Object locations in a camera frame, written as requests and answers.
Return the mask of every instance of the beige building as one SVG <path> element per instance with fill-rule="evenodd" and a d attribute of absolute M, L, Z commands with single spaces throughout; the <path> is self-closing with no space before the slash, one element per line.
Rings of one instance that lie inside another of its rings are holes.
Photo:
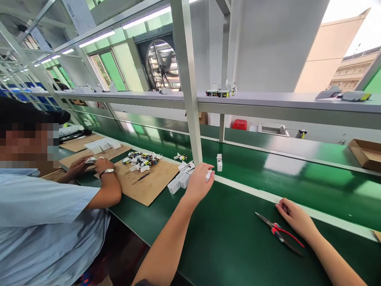
<path fill-rule="evenodd" d="M 320 25 L 295 92 L 320 92 L 329 86 L 369 11 Z"/>
<path fill-rule="evenodd" d="M 376 59 L 380 48 L 381 46 L 343 58 L 328 88 L 336 85 L 343 91 L 355 90 L 358 82 Z"/>

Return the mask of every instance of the pliers handle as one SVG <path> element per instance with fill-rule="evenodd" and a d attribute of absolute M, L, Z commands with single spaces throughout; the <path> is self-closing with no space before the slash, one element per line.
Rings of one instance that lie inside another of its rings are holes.
<path fill-rule="evenodd" d="M 284 243 L 289 249 L 291 249 L 292 251 L 294 251 L 295 253 L 299 254 L 300 256 L 303 256 L 302 253 L 300 251 L 298 251 L 297 249 L 293 248 L 284 238 L 283 236 L 279 233 L 279 232 L 283 232 L 285 234 L 288 234 L 290 237 L 292 237 L 301 247 L 304 248 L 304 245 L 295 237 L 293 236 L 291 233 L 289 233 L 288 231 L 284 230 L 283 228 L 281 228 L 281 226 L 277 223 L 274 223 L 273 224 L 273 227 L 271 228 L 271 232 L 273 235 L 275 235 L 281 243 Z"/>

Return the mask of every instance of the sky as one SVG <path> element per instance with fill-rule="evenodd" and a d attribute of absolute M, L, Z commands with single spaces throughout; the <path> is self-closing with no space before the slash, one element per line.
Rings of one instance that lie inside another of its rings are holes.
<path fill-rule="evenodd" d="M 371 10 L 345 56 L 381 46 L 381 0 L 331 0 L 328 4 L 322 23 L 355 17 L 368 8 Z"/>

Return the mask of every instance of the red-handled pliers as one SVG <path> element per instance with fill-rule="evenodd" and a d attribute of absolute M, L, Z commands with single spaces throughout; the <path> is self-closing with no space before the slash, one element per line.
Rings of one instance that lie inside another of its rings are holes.
<path fill-rule="evenodd" d="M 301 247 L 304 248 L 304 245 L 295 237 L 293 236 L 291 233 L 289 233 L 288 231 L 285 231 L 283 228 L 280 227 L 279 224 L 277 223 L 272 223 L 270 222 L 267 218 L 261 216 L 259 213 L 255 212 L 255 214 L 257 216 L 259 216 L 259 218 L 261 220 L 263 220 L 270 228 L 271 228 L 271 232 L 273 235 L 275 235 L 280 241 L 281 243 L 284 243 L 289 249 L 291 249 L 293 252 L 295 252 L 296 254 L 299 254 L 300 256 L 303 256 L 303 254 L 298 251 L 297 249 L 293 248 L 283 237 L 282 235 L 279 233 L 279 232 L 283 232 L 285 234 L 288 234 L 290 237 L 292 237 Z"/>

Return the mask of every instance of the black cap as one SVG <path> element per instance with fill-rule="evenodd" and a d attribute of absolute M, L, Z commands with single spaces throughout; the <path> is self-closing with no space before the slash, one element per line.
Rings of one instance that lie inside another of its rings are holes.
<path fill-rule="evenodd" d="M 63 124 L 69 120 L 70 114 L 64 110 L 48 113 L 31 104 L 0 97 L 0 131 L 12 130 L 15 125 L 18 130 L 35 130 L 39 124 Z"/>

